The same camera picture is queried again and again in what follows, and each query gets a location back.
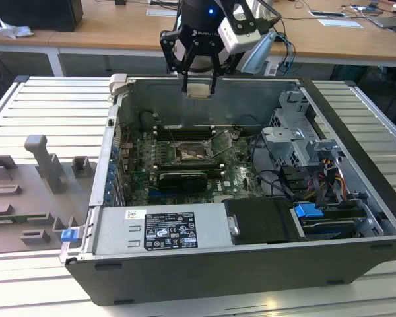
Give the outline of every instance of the computer case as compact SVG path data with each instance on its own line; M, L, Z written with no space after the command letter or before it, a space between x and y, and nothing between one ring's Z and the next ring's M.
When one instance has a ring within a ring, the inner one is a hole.
M81 0L0 0L0 19L15 26L72 32L84 14Z

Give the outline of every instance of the laptop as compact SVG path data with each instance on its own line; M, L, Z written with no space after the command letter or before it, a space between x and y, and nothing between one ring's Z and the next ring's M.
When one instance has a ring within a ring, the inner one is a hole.
M368 20L378 25L380 28L393 28L396 26L396 18L387 17L367 17Z

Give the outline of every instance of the paper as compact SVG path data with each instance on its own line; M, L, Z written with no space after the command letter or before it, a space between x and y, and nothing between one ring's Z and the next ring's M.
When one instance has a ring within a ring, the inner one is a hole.
M176 17L176 10L148 9L147 15L153 17Z
M2 35L7 36L9 38L12 38L13 40L16 39L16 37L24 37L24 36L31 36L34 35L34 33L31 31L31 29L27 26L13 26L7 23L4 23L0 19L0 33Z
M355 21L339 21L339 20L324 20L318 19L318 21L324 26L338 26L341 28L364 28L361 24Z

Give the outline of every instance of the robotic arm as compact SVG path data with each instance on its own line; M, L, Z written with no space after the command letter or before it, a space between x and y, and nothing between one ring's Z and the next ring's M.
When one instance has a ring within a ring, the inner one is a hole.
M281 19L280 13L264 0L258 1L275 18L255 19L246 0L181 0L177 14L181 15L180 27L176 24L173 31L162 31L160 45L169 69L183 75L182 92L187 90L188 71L195 57L205 56L211 59L213 67L211 94L214 94L217 77L233 73L244 53ZM181 61L174 54L176 40L185 47ZM224 48L229 57L220 64L218 55Z

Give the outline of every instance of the blue plastic clip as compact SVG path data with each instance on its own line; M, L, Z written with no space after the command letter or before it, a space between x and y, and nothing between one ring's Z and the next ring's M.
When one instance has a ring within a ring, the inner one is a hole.
M79 229L65 229L62 231L60 241L78 242Z
M321 210L315 208L314 203L300 203L294 209L299 218L324 216L324 213Z

